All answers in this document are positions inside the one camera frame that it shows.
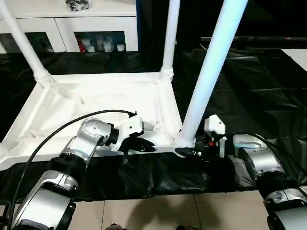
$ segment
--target glass cabinet door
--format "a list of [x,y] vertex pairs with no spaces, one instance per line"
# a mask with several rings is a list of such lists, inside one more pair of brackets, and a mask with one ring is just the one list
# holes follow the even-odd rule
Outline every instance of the glass cabinet door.
[[[25,33],[36,53],[53,53],[54,50],[45,32]],[[6,53],[21,53],[11,34],[0,34],[0,42]]]
[[80,52],[125,51],[125,34],[115,32],[75,32]]
[[136,17],[56,18],[68,52],[138,51]]

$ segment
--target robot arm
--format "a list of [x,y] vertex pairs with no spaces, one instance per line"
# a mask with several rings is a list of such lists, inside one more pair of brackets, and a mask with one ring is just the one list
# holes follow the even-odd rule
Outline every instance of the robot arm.
[[72,199],[97,146],[118,149],[125,138],[143,133],[140,117],[129,118],[126,125],[114,128],[96,118],[85,119],[77,132],[18,207],[12,228],[66,230],[76,205]]
[[275,154],[259,139],[234,135],[235,156],[244,160],[264,199],[271,230],[302,230],[306,226],[307,198],[286,175]]

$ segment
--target white furniture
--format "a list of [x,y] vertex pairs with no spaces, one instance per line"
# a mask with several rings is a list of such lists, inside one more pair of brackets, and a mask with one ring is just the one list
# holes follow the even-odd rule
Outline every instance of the white furniture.
[[307,70],[307,49],[283,49],[297,64]]
[[[112,1],[119,4],[126,0],[99,1]],[[171,0],[171,2],[179,5],[180,0]],[[177,24],[178,10],[179,8],[170,8],[168,23],[175,22]],[[171,64],[174,57],[177,27],[167,27],[168,33],[165,42],[167,52],[165,52],[164,68],[161,72],[51,75],[38,59],[5,0],[0,0],[0,12],[37,81],[35,88],[0,145],[0,170],[27,161],[46,135],[48,136],[63,123],[75,117],[104,109],[137,111],[145,122],[145,133],[142,138],[154,143],[156,152],[174,151],[174,136],[182,126],[171,85],[173,77]],[[123,17],[123,20],[128,21],[129,18]],[[68,19],[63,24],[76,21],[76,18],[69,17]],[[87,20],[88,18],[77,18],[77,21],[81,19]],[[123,119],[127,119],[127,116],[122,114],[103,114],[96,117],[113,123],[115,126],[118,126]],[[65,147],[67,141],[76,134],[79,126],[80,123],[76,123],[59,132],[36,155],[34,161],[48,161],[56,157]],[[122,152],[111,152],[108,147],[104,146],[97,149],[95,156],[119,154]]]
[[[23,32],[45,32],[54,52],[79,52],[74,32],[122,31],[127,51],[138,51],[136,0],[91,0],[90,8],[71,12],[65,0],[9,0]],[[0,14],[0,34],[9,33]],[[0,53],[6,53],[0,44]]]
[[[22,18],[18,24],[25,33],[45,32],[54,52],[64,52],[66,48],[62,41],[56,22],[53,18]],[[0,20],[0,34],[9,34],[10,29],[2,19]],[[6,53],[4,47],[0,46],[0,53]]]

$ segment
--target black plastic sheet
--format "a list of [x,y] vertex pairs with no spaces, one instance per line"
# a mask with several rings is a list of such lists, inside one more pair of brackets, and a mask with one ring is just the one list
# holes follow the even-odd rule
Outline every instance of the black plastic sheet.
[[[177,52],[173,89],[182,120],[197,81],[205,50]],[[139,53],[58,53],[40,57],[51,74],[159,71],[161,60]],[[2,139],[35,82],[20,55],[0,56]],[[217,114],[227,132],[255,132],[287,148],[307,170],[307,74],[281,50],[230,52],[204,117]],[[280,156],[290,177],[306,184],[304,175]],[[182,159],[172,153],[93,158],[76,200],[146,198],[156,195],[227,192],[254,189],[240,159]],[[21,201],[44,172],[34,162],[19,195]],[[9,203],[24,168],[17,164],[0,172],[0,205]]]

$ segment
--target floor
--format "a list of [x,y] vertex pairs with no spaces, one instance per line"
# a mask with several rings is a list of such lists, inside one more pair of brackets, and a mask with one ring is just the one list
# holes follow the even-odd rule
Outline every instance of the floor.
[[257,191],[166,195],[144,200],[78,202],[69,230],[104,230],[113,223],[128,230],[268,230]]

